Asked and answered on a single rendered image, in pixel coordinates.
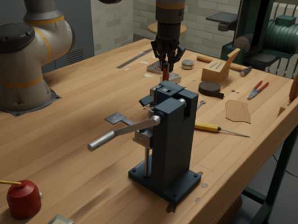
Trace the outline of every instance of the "white brick wall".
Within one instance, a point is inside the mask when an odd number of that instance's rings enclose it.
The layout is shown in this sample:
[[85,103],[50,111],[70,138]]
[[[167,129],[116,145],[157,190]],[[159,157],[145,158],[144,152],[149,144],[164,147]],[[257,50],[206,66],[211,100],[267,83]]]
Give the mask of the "white brick wall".
[[[218,31],[218,23],[206,17],[218,12],[238,14],[240,0],[186,0],[183,25],[186,34],[180,36],[180,44],[190,50],[220,57],[222,46],[233,40],[234,32]],[[155,0],[134,0],[134,34],[155,39],[148,26],[155,20]]]
[[91,0],[91,14],[95,55],[133,42],[133,0],[111,5]]

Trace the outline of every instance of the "arbor press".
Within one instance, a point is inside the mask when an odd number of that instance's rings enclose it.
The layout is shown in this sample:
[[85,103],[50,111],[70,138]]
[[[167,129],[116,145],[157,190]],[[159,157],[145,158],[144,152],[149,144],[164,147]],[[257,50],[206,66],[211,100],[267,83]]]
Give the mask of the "arbor press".
[[133,141],[145,147],[145,160],[129,171],[129,177],[177,205],[201,180],[189,170],[198,94],[168,81],[153,89],[153,98],[140,100],[143,106],[155,105],[150,108],[149,120],[111,131],[90,143],[88,149],[94,151],[116,136],[135,132]]

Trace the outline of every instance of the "silver handle grip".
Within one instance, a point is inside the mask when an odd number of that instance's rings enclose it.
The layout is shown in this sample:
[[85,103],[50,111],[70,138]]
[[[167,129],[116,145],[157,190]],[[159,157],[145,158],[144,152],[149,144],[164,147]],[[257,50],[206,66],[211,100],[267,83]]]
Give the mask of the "silver handle grip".
[[124,128],[120,128],[115,131],[111,131],[111,132],[105,134],[104,136],[96,139],[95,141],[91,142],[88,145],[88,149],[90,151],[94,151],[95,149],[101,147],[105,143],[114,139],[116,136],[124,135],[124,134],[130,133],[130,132],[135,132],[137,130],[141,130],[144,128],[150,128],[153,126],[157,126],[160,124],[160,120],[161,120],[160,116],[154,115],[149,120],[145,120],[144,122],[139,122],[139,123],[133,124],[131,126],[126,126]]

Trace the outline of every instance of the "wooden workbench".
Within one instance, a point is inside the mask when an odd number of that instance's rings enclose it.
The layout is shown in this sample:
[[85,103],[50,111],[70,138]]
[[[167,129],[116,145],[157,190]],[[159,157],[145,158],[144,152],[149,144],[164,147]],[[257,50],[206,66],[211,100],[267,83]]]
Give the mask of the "wooden workbench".
[[[258,70],[243,78],[231,70],[221,82],[223,100],[199,95],[199,101],[207,103],[196,120],[251,137],[195,131],[190,169],[203,173],[201,183],[175,213],[167,213],[167,201],[128,178],[128,170],[145,154],[143,146],[132,141],[133,133],[94,152],[87,149],[96,138],[124,127],[113,126],[105,117],[118,111],[133,122],[147,119],[148,107],[138,101],[160,80],[146,71],[156,61],[153,52],[122,69],[116,67],[149,48],[150,41],[144,39],[45,74],[61,100],[18,118],[0,112],[0,180],[31,180],[43,193],[41,211],[30,221],[17,221],[6,202],[9,186],[0,185],[1,224],[46,224],[56,214],[75,224],[217,223],[298,124],[298,100],[277,118],[288,99],[291,79]],[[182,70],[180,61],[174,72],[182,76],[181,86],[198,93],[206,63],[196,57],[187,51],[182,60],[193,60],[195,68]],[[260,80],[269,86],[248,101]],[[248,102],[251,124],[226,119],[227,100]]]

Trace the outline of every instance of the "gray cabinet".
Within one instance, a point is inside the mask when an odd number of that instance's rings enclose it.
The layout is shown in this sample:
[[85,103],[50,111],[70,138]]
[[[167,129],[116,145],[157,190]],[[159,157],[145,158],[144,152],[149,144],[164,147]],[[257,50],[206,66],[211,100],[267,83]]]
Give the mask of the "gray cabinet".
[[[43,73],[62,68],[94,56],[91,6],[89,0],[56,0],[57,8],[74,27],[75,47],[67,55],[42,67]],[[0,0],[0,25],[23,23],[26,14],[23,0]]]

